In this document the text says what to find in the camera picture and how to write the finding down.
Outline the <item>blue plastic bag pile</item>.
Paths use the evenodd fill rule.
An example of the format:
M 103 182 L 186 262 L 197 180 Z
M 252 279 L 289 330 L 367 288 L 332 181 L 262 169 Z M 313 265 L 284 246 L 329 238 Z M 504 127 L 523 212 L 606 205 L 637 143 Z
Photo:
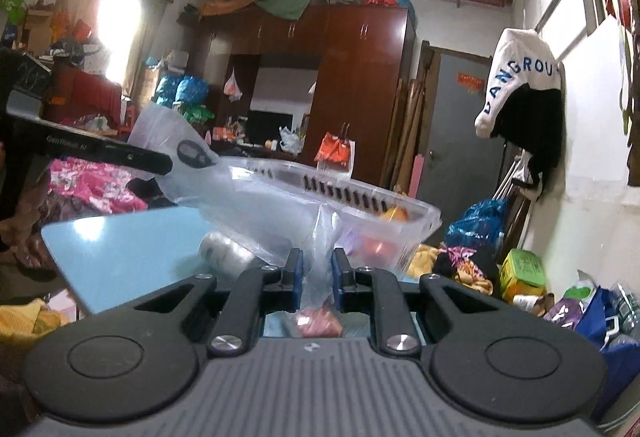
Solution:
M 444 243 L 448 247 L 496 249 L 506 225 L 508 201 L 488 198 L 473 204 L 448 227 Z

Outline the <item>yellow cloth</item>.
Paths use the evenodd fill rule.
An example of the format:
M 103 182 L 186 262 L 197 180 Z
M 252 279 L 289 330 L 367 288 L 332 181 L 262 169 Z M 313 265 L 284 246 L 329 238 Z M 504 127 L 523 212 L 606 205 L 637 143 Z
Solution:
M 42 299 L 35 299 L 26 305 L 0 307 L 3 344 L 32 345 L 67 323 L 63 313 L 50 309 Z

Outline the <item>brown window curtain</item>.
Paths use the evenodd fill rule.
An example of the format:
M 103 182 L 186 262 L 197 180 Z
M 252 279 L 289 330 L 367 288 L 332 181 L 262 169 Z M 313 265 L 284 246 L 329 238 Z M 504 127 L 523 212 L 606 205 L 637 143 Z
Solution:
M 105 76 L 133 96 L 171 0 L 56 0 L 72 24 L 85 22 L 106 49 Z

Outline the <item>grey door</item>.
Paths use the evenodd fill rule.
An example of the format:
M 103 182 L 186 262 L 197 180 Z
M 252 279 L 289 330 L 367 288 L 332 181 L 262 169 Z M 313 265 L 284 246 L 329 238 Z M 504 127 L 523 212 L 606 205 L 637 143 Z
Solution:
M 474 126 L 490 64 L 482 56 L 436 48 L 426 74 L 419 145 L 424 164 L 416 197 L 440 210 L 434 242 L 497 188 L 503 142 L 477 137 Z

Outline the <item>clear plastic bag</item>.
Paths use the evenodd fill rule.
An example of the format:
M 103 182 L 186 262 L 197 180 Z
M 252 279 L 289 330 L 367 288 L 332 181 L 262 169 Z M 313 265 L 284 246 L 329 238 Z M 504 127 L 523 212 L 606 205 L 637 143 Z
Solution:
M 281 267 L 292 249 L 303 252 L 302 298 L 297 313 L 284 317 L 285 331 L 306 339 L 344 334 L 332 293 L 335 212 L 255 177 L 238 177 L 171 108 L 147 105 L 129 142 L 168 155 L 171 171 L 155 179 L 163 196 L 172 204 L 197 209 L 212 227 L 209 232 L 239 243 L 255 255 L 257 264 Z

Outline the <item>green box on floor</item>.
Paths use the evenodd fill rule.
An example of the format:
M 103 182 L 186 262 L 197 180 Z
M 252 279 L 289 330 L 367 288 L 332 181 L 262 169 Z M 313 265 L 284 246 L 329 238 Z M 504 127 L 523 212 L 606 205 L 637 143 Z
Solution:
M 541 259 L 526 249 L 511 249 L 499 271 L 500 296 L 509 304 L 515 296 L 542 296 L 547 277 Z

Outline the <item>dark red wooden wardrobe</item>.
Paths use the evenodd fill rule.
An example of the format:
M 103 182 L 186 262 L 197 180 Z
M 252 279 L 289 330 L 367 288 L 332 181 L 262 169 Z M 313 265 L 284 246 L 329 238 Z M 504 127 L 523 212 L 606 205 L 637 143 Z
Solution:
M 312 4 L 298 21 L 288 21 L 252 4 L 198 20 L 188 72 L 208 82 L 206 104 L 218 127 L 248 114 L 263 68 L 316 72 L 304 86 L 311 104 L 299 162 L 312 165 L 324 135 L 349 123 L 356 143 L 352 175 L 383 184 L 396 100 L 409 78 L 415 39 L 402 7 Z M 232 70 L 243 93 L 236 102 L 224 95 Z

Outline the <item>green cloth on wardrobe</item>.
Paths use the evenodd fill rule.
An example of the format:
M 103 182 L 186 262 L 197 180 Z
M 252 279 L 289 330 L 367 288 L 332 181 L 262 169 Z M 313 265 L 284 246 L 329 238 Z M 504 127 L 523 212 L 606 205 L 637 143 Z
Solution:
M 313 0 L 256 0 L 255 4 L 276 18 L 298 21 Z

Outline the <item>white black hanging jacket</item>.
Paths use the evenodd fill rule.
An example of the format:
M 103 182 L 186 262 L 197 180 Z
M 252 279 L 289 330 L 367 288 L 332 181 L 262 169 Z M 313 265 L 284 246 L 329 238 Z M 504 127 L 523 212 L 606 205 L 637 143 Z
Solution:
M 501 137 L 522 151 L 511 182 L 529 201 L 538 200 L 560 163 L 563 128 L 558 61 L 534 30 L 506 28 L 492 59 L 475 131 L 480 138 Z

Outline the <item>white plastic hanging bag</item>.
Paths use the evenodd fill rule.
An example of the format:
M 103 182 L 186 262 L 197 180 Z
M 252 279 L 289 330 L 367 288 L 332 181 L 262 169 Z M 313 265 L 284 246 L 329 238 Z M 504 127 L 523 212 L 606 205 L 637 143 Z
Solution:
M 230 102 L 240 101 L 243 97 L 242 90 L 235 77 L 235 70 L 232 70 L 231 75 L 224 83 L 224 95 Z

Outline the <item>pink floral blanket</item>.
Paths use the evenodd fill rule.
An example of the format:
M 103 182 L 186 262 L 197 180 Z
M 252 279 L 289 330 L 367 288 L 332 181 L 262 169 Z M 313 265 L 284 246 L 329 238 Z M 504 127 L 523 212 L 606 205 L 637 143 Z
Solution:
M 134 175 L 127 168 L 67 157 L 65 160 L 54 160 L 50 174 L 51 192 L 77 198 L 102 215 L 148 209 L 148 204 L 128 188 L 127 184 L 134 179 Z

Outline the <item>clear plastic storage basket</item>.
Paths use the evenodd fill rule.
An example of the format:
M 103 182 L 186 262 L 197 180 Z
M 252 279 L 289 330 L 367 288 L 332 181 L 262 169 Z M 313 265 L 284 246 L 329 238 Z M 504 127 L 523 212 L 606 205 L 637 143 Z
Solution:
M 250 176 L 335 212 L 335 245 L 359 266 L 408 268 L 419 245 L 442 225 L 440 210 L 414 198 L 286 160 L 225 156 L 235 175 Z

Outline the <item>orange white hanging bag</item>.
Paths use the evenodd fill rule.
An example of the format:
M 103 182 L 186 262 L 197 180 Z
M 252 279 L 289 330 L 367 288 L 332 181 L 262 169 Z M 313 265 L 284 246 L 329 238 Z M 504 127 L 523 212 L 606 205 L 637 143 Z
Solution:
M 349 123 L 344 123 L 335 136 L 327 132 L 314 157 L 317 164 L 329 165 L 341 170 L 352 170 L 355 162 L 356 143 L 349 138 Z

